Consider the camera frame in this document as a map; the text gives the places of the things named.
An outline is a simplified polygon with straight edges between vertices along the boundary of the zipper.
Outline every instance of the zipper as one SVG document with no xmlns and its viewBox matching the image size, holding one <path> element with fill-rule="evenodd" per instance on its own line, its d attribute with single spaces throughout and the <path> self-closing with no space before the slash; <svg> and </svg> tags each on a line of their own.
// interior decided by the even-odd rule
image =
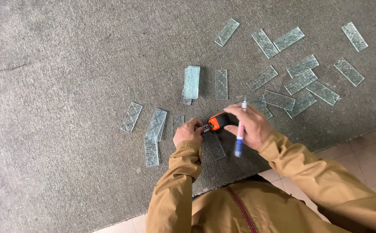
<svg viewBox="0 0 376 233">
<path fill-rule="evenodd" d="M 252 233 L 258 233 L 258 230 L 254 227 L 253 221 L 251 220 L 250 216 L 248 215 L 246 208 L 244 207 L 241 200 L 237 197 L 237 195 L 233 192 L 233 190 L 230 187 L 226 187 L 228 192 L 233 197 L 234 201 L 237 203 L 237 205 L 240 207 L 241 212 L 243 213 L 244 218 L 246 219 L 247 225 L 250 228 Z"/>
</svg>

